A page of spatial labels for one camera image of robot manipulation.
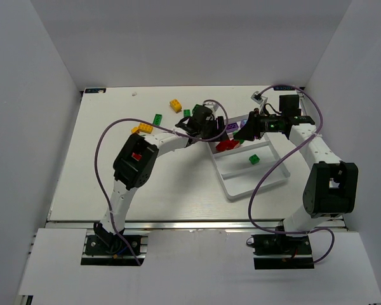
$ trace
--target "black mounting bracket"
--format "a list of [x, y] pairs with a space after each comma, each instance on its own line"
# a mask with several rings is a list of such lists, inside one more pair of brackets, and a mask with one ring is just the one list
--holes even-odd
[[254, 269], [313, 269], [312, 248], [308, 236], [258, 234], [254, 242]]

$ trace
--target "yellow lego brick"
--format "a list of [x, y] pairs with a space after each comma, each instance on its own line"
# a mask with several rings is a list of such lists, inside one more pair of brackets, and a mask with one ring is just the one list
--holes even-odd
[[138, 130], [145, 133], [152, 133], [152, 129], [154, 129], [154, 127], [143, 123], [140, 123], [138, 126]]
[[131, 129], [131, 133], [140, 133], [140, 130], [138, 129], [138, 127], [134, 127], [133, 129]]
[[170, 105], [171, 105], [171, 108], [176, 112], [178, 113], [179, 111], [182, 110], [182, 105], [180, 104], [180, 102], [178, 102], [178, 100], [172, 100], [170, 102]]

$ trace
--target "red lego brick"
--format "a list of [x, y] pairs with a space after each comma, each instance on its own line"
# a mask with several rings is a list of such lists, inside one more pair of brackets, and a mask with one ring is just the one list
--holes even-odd
[[237, 148], [236, 146], [240, 144], [240, 141], [236, 141], [236, 140], [231, 140], [229, 142], [229, 145], [227, 146], [227, 149], [228, 150], [231, 150], [233, 148]]
[[228, 148], [229, 144], [230, 140], [221, 141], [219, 144], [216, 145], [216, 150], [221, 153], [222, 151], [225, 151]]

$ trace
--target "green lego brick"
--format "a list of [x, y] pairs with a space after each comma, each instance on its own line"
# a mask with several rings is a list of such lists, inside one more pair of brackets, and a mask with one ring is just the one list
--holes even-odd
[[249, 157], [248, 159], [249, 159], [249, 161], [251, 162], [252, 165], [257, 164], [258, 162], [260, 162], [260, 158], [256, 154], [254, 154], [253, 156]]
[[156, 114], [154, 117], [154, 122], [152, 122], [152, 124], [159, 126], [161, 124], [162, 120], [163, 120], [163, 115], [162, 114]]
[[[235, 132], [233, 132], [233, 138], [234, 138], [234, 135], [235, 135], [237, 132], [238, 132], [238, 130], [236, 130]], [[241, 145], [242, 143], [244, 143], [244, 140], [235, 140], [235, 141], [239, 141], [239, 142], [240, 142], [240, 145]]]
[[193, 109], [192, 109], [192, 114], [193, 114], [193, 112], [195, 112], [196, 108], [198, 108], [199, 106], [200, 106], [200, 105], [196, 104], [195, 107], [193, 107]]

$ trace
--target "lego brick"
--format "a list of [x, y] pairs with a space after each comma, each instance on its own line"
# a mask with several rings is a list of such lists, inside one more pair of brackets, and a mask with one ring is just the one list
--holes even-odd
[[163, 115], [162, 114], [156, 114], [152, 124], [159, 126], [159, 125], [161, 125], [162, 120], [163, 120]]
[[227, 125], [226, 132], [235, 132], [236, 130], [239, 129], [239, 125], [237, 123], [231, 123]]
[[138, 127], [134, 127], [133, 129], [131, 129], [131, 133], [140, 133], [140, 130], [138, 129]]
[[198, 108], [200, 105], [196, 104], [195, 107], [192, 109], [192, 113], [195, 112], [196, 108]]
[[231, 140], [227, 145], [227, 150], [235, 149], [240, 146], [240, 142], [236, 140]]
[[240, 128], [244, 127], [244, 125], [247, 123], [247, 120], [244, 119], [240, 122]]
[[237, 140], [237, 141], [240, 142], [240, 145], [241, 145], [242, 143], [244, 143], [244, 140]]
[[139, 126], [138, 126], [138, 129], [141, 132], [152, 133], [152, 129], [154, 129], [154, 128], [152, 126], [150, 126], [150, 125], [140, 123]]
[[182, 105], [180, 104], [180, 102], [178, 100], [172, 100], [170, 102], [170, 105], [171, 105], [171, 108], [176, 112], [178, 113], [179, 111], [182, 110]]
[[216, 145], [216, 150], [218, 152], [225, 151], [227, 147], [229, 146], [230, 140], [221, 141], [219, 144]]
[[254, 154], [253, 156], [249, 157], [248, 159], [249, 159], [249, 161], [251, 162], [252, 165], [257, 164], [258, 162], [260, 162], [260, 158], [256, 154]]

